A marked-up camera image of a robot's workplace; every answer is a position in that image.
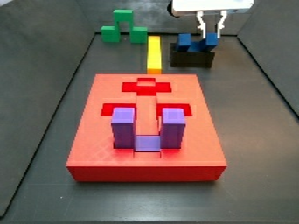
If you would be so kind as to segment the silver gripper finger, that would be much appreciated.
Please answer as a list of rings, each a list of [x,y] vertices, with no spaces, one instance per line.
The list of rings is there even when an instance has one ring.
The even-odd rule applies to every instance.
[[[219,12],[219,22],[216,24],[216,28],[218,28],[218,39],[220,38],[220,30],[224,28],[224,21],[227,18],[228,12],[226,10],[222,10]]]

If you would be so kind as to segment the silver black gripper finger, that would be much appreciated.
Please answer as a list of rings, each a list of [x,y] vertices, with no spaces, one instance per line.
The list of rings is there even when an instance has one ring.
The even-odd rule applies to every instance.
[[[206,39],[206,36],[207,36],[207,24],[203,21],[203,15],[204,15],[203,11],[198,11],[196,12],[196,18],[198,18],[198,21],[199,21],[198,29],[202,32],[202,38]]]

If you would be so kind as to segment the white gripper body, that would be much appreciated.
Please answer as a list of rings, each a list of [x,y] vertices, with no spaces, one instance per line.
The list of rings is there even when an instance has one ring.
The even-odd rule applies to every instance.
[[[172,0],[174,12],[250,9],[255,0]]]

